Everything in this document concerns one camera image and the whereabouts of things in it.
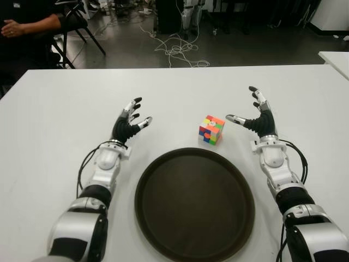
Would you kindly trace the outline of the robot left hand black silver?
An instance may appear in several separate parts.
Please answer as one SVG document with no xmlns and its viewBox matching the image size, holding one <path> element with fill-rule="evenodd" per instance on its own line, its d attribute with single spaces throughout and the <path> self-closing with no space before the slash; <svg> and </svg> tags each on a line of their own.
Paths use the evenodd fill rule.
<svg viewBox="0 0 349 262">
<path fill-rule="evenodd" d="M 140 116 L 139 113 L 135 114 L 134 112 L 141 107 L 141 100 L 141 97 L 135 98 L 122 109 L 113 126 L 110 140 L 117 140 L 124 145 L 128 139 L 151 124 L 152 117 L 147 117 L 139 123 L 132 124 L 132 121 Z"/>
</svg>

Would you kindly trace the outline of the robot right hand black silver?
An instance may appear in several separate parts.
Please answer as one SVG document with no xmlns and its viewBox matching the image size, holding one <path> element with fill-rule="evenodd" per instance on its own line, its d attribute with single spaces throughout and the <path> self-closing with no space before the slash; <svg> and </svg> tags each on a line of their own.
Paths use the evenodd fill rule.
<svg viewBox="0 0 349 262">
<path fill-rule="evenodd" d="M 251 91 L 252 96 L 256 99 L 256 101 L 253 102 L 253 106 L 259 110 L 260 116 L 258 118 L 247 119 L 228 114 L 225 118 L 255 132 L 259 138 L 267 135 L 277 136 L 275 121 L 268 100 L 264 97 L 262 92 L 254 86 L 249 86 L 249 91 Z"/>
</svg>

